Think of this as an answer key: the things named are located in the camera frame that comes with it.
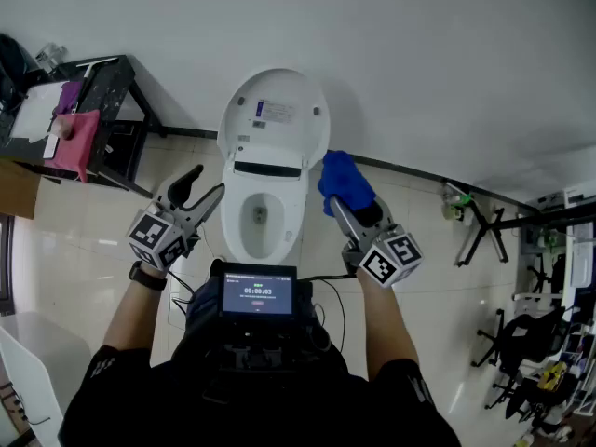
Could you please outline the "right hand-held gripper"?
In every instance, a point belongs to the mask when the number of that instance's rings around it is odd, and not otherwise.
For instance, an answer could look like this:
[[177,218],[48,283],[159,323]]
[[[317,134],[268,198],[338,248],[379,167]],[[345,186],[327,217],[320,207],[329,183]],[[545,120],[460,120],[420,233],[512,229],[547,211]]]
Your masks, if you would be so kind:
[[412,234],[394,224],[381,197],[377,196],[367,208],[352,210],[340,197],[332,196],[330,207],[349,240],[342,252],[349,273],[360,268],[379,286],[391,288],[423,262],[423,253]]

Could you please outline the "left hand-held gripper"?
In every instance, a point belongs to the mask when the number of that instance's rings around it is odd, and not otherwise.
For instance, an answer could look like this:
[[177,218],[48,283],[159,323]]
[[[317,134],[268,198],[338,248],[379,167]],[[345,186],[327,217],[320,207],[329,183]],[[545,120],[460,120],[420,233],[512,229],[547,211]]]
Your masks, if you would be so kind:
[[167,271],[180,257],[187,257],[206,222],[224,198],[225,185],[214,185],[193,206],[183,204],[204,166],[197,164],[185,174],[174,174],[160,185],[160,196],[139,210],[128,230],[134,255],[160,271]]

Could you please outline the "blue wiping cloth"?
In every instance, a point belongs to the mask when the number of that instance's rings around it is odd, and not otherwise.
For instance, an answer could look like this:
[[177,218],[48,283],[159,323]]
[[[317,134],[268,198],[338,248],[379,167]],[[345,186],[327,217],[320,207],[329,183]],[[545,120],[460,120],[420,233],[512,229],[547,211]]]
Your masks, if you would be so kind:
[[322,159],[322,172],[318,190],[323,196],[323,212],[332,217],[331,200],[339,197],[351,210],[368,209],[376,193],[361,174],[352,156],[344,151],[334,151]]

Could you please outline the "person's left forearm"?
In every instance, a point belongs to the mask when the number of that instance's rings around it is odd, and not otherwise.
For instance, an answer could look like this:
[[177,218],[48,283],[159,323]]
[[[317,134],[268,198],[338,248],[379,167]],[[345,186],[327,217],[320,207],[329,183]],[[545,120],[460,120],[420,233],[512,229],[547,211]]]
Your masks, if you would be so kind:
[[131,280],[109,324],[103,345],[119,351],[151,350],[162,291]]

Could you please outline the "person's right forearm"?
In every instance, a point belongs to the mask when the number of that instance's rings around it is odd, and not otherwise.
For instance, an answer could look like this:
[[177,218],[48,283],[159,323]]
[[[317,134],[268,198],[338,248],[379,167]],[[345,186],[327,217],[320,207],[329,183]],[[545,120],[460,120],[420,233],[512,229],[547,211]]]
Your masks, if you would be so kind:
[[362,268],[357,270],[365,314],[367,373],[374,380],[390,361],[419,363],[418,354],[403,320],[394,291],[381,287]]

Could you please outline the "white toilet body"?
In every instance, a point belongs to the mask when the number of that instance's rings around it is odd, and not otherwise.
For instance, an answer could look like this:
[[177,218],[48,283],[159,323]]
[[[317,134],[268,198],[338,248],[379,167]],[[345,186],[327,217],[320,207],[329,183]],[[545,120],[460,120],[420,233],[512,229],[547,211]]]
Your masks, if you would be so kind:
[[302,155],[244,142],[227,159],[222,182],[221,221],[233,257],[244,264],[281,264],[304,219],[308,170]]

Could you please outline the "pink cloth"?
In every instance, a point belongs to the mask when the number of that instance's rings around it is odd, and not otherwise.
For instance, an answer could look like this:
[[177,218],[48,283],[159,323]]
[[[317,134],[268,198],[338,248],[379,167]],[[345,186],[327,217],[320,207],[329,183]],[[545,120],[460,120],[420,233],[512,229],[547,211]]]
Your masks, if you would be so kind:
[[53,169],[74,171],[81,182],[88,181],[87,167],[95,138],[100,111],[58,115],[52,123],[50,136],[57,136],[54,156],[44,165]]

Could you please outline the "black speckled table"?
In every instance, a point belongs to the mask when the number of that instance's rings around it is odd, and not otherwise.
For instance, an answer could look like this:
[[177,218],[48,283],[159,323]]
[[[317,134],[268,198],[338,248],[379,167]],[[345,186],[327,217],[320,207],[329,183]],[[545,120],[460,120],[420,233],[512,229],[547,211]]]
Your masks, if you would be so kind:
[[[79,110],[100,111],[86,168],[87,181],[151,199],[153,193],[135,183],[142,147],[148,133],[164,137],[167,132],[136,82],[130,57],[117,55],[115,61],[101,64],[91,72]],[[0,159],[15,162],[54,183],[80,179],[76,171],[45,165],[44,141],[11,140],[9,131],[15,117],[15,112],[0,116]]]

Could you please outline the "purple cloth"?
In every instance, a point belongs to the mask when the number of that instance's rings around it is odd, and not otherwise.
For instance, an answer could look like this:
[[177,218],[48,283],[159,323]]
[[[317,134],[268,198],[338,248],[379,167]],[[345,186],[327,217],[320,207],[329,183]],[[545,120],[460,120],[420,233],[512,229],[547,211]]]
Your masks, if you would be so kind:
[[67,81],[61,85],[59,101],[52,111],[54,115],[67,115],[76,110],[83,87],[82,81]]

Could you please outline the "black chest harness rig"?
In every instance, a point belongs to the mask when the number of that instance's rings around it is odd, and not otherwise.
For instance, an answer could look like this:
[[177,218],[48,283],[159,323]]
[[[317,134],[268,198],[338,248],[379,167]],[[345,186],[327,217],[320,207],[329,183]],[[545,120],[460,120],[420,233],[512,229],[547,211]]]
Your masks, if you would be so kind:
[[185,333],[172,355],[183,372],[207,376],[346,376],[345,361],[318,320],[311,281],[297,279],[297,315],[293,319],[224,318],[218,314],[215,277],[187,303]]

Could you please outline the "white squeegee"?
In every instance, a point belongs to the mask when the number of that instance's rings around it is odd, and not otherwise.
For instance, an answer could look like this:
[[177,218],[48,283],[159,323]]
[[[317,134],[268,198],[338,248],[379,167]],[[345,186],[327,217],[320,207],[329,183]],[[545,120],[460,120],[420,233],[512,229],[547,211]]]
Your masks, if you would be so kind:
[[78,96],[76,98],[76,103],[74,104],[73,109],[71,110],[72,114],[75,114],[78,110],[78,107],[80,105],[80,102],[84,99],[85,96],[85,92],[88,88],[88,83],[89,80],[91,78],[91,73],[92,70],[95,68],[99,68],[101,65],[104,65],[106,63],[112,63],[115,61],[118,61],[119,58],[118,57],[112,57],[112,58],[106,58],[106,59],[101,59],[101,60],[94,60],[94,61],[90,61],[88,63],[85,64],[78,64],[77,68],[86,68],[86,71],[83,74],[83,78],[81,81],[81,88],[79,90]]

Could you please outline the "white board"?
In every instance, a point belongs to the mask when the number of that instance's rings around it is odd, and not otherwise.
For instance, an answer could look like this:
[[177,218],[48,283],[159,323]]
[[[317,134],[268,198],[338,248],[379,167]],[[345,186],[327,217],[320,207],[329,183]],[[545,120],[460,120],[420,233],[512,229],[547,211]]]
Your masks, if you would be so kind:
[[44,139],[52,124],[63,85],[63,82],[56,82],[30,88],[27,98],[20,105],[9,138],[26,139],[29,143]]

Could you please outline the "white box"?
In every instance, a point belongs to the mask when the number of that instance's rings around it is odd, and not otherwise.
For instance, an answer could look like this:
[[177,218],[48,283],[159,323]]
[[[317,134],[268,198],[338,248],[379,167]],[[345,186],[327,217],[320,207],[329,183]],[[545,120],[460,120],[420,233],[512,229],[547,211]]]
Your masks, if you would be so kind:
[[596,179],[567,187],[562,193],[566,209],[596,202]]

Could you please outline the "white cabinet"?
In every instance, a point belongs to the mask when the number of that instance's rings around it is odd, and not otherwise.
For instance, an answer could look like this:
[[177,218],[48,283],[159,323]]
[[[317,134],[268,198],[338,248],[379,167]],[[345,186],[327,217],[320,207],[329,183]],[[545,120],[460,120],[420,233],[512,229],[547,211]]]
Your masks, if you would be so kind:
[[81,337],[35,312],[0,318],[0,357],[42,447],[61,447],[58,434],[91,353]]

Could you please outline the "black bag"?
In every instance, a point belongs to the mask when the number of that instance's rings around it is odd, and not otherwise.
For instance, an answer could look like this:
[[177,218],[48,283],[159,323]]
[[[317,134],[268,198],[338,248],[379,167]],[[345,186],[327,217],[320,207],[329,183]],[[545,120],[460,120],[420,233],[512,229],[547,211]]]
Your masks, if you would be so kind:
[[33,79],[29,61],[20,44],[0,33],[0,112],[13,111],[26,98]]

